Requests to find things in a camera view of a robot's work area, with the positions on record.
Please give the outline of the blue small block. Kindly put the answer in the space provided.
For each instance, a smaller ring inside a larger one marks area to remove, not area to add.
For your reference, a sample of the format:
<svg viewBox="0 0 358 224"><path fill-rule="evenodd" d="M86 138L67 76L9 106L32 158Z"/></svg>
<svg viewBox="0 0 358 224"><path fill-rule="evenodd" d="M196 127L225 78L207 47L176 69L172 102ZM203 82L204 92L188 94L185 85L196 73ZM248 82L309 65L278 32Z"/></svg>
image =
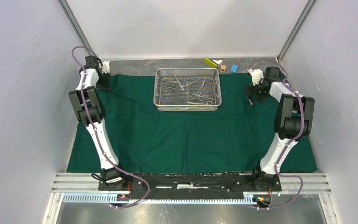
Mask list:
<svg viewBox="0 0 358 224"><path fill-rule="evenodd" d="M236 73L238 71L239 66L237 64L233 64L230 71L232 73Z"/></svg>

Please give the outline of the brown wooden cube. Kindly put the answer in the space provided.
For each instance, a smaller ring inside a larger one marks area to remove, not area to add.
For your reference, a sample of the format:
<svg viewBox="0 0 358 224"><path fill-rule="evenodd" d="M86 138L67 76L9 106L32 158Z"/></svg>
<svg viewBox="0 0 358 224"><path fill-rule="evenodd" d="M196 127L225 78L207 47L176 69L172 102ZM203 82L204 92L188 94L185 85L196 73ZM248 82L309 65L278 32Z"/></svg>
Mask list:
<svg viewBox="0 0 358 224"><path fill-rule="evenodd" d="M221 65L220 66L220 72L226 72L226 70L227 70L227 66L226 65Z"/></svg>

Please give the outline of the green surgical cloth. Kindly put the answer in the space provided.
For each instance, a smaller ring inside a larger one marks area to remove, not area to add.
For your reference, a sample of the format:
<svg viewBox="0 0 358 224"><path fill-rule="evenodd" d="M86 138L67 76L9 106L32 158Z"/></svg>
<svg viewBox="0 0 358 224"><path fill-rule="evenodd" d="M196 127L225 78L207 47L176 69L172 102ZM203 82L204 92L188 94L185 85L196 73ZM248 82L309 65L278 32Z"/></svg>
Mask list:
<svg viewBox="0 0 358 224"><path fill-rule="evenodd" d="M154 77L115 75L111 91L98 93L106 129L121 168L145 173L252 171L274 138L278 102L250 105L244 74L220 76L216 111L159 111Z"/></svg>

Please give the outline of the metal mesh instrument tray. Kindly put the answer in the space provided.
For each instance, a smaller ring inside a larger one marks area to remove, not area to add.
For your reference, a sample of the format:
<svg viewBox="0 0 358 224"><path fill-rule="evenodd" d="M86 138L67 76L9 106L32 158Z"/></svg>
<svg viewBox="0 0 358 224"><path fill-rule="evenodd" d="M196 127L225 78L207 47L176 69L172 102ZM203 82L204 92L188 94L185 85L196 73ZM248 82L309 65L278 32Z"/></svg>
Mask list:
<svg viewBox="0 0 358 224"><path fill-rule="evenodd" d="M179 79L185 90L182 91L174 77ZM185 84L200 79L186 87ZM199 101L191 95L197 93L203 80L206 80ZM206 105L206 89L216 86L217 105ZM155 73L153 103L160 111L216 111L222 104L220 76L215 68L160 68Z"/></svg>

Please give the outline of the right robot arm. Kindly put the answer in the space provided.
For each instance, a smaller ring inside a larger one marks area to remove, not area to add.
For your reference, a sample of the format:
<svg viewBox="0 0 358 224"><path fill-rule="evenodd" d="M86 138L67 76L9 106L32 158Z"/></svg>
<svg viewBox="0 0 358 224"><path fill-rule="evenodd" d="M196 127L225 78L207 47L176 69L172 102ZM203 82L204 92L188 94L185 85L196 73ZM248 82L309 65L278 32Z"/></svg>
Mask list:
<svg viewBox="0 0 358 224"><path fill-rule="evenodd" d="M250 105L255 100L274 98L278 108L274 119L274 138L265 154L253 169L250 184L257 191L279 191L280 170L291 149L312 129L315 100L291 88L278 67L248 69L251 84L244 87Z"/></svg>

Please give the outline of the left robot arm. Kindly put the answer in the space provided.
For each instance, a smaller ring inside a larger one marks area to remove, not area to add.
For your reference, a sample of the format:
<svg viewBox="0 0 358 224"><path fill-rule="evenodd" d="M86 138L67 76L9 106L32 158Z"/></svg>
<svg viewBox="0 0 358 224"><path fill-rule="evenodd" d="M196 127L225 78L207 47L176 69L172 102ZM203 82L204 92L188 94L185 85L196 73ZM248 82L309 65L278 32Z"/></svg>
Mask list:
<svg viewBox="0 0 358 224"><path fill-rule="evenodd" d="M69 92L69 99L77 120L85 125L96 147L101 167L100 175L96 175L98 189L123 190L128 178L117 169L119 159L106 131L106 111L97 92L110 91L109 62L103 62L97 56L87 56L85 62L79 71L80 82L74 91Z"/></svg>

